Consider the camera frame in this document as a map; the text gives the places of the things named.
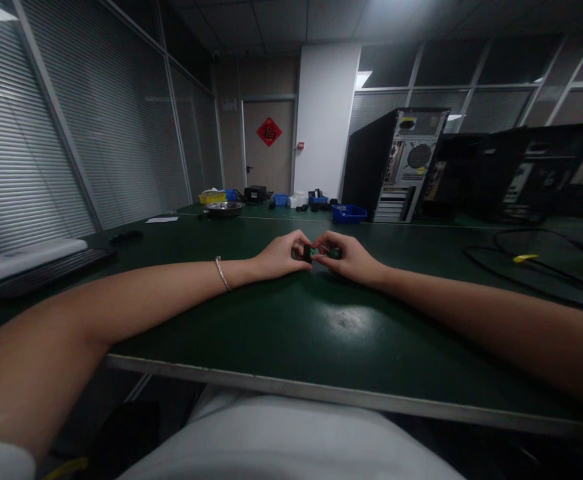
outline silver bangle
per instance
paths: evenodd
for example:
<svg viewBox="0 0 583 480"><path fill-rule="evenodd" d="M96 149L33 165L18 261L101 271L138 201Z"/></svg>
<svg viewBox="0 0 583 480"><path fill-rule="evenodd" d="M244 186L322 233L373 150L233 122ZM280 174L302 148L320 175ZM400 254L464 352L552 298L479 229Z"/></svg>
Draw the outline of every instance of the silver bangle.
<svg viewBox="0 0 583 480"><path fill-rule="evenodd" d="M220 268L220 255L216 257L216 267L218 267L218 273L220 273L220 277L223 279L223 283L227 287L227 291L231 291L231 287L227 284L227 280L225 280L225 275L223 275L223 270Z"/></svg>

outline ceiling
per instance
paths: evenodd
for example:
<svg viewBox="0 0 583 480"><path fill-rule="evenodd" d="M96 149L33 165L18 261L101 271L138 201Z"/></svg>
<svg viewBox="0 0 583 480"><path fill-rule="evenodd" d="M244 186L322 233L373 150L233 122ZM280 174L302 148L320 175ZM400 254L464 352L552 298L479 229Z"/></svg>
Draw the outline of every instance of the ceiling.
<svg viewBox="0 0 583 480"><path fill-rule="evenodd" d="M331 41L402 42L583 30L583 0L169 0L220 55Z"/></svg>

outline blue plastic bin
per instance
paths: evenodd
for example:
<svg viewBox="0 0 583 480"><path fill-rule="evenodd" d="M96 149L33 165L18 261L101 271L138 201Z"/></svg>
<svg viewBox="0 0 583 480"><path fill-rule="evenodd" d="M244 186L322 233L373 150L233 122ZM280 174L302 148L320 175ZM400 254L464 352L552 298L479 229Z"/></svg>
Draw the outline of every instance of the blue plastic bin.
<svg viewBox="0 0 583 480"><path fill-rule="evenodd" d="M275 203L276 207L287 207L287 204L289 203L289 195L274 193L273 202Z"/></svg>
<svg viewBox="0 0 583 480"><path fill-rule="evenodd" d="M313 205L314 203L327 203L328 200L327 197L312 197L310 195L310 205Z"/></svg>
<svg viewBox="0 0 583 480"><path fill-rule="evenodd" d="M238 197L236 196L236 190L223 190L225 192L225 196L227 197L227 201L237 201Z"/></svg>
<svg viewBox="0 0 583 480"><path fill-rule="evenodd" d="M367 218L367 210L355 205L334 205L332 218L336 223L361 223Z"/></svg>

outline yellow object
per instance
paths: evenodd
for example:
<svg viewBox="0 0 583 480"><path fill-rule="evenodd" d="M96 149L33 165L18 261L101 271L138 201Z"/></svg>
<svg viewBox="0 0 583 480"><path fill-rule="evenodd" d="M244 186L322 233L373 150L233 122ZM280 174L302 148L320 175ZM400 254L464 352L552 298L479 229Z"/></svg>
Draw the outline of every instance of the yellow object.
<svg viewBox="0 0 583 480"><path fill-rule="evenodd" d="M538 258L538 255L519 255L514 257L514 261L516 263L523 263L525 260L529 260L530 258Z"/></svg>
<svg viewBox="0 0 583 480"><path fill-rule="evenodd" d="M45 475L43 480L57 480L70 473L77 472L78 470L86 470L88 465L89 460L87 457L76 458L75 460L70 460L67 463L62 464L50 474Z"/></svg>
<svg viewBox="0 0 583 480"><path fill-rule="evenodd" d="M218 190L205 190L203 193L198 195L200 203L206 205L208 203L216 203L221 201L227 201L227 195L225 192Z"/></svg>

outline yellow cable connector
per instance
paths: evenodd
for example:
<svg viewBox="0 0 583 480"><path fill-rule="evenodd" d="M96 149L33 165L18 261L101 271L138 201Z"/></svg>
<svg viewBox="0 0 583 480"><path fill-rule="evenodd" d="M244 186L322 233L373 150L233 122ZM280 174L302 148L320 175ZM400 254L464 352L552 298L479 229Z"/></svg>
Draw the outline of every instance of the yellow cable connector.
<svg viewBox="0 0 583 480"><path fill-rule="evenodd" d="M43 480L59 480L70 473L77 472L78 470L86 470L88 466L89 460L87 457L76 458L75 460L70 460L67 463L62 464L60 467L56 468L56 470L46 475Z"/></svg>
<svg viewBox="0 0 583 480"><path fill-rule="evenodd" d="M525 260L529 260L530 258L538 258L538 255L519 255L514 257L514 262L523 263Z"/></svg>

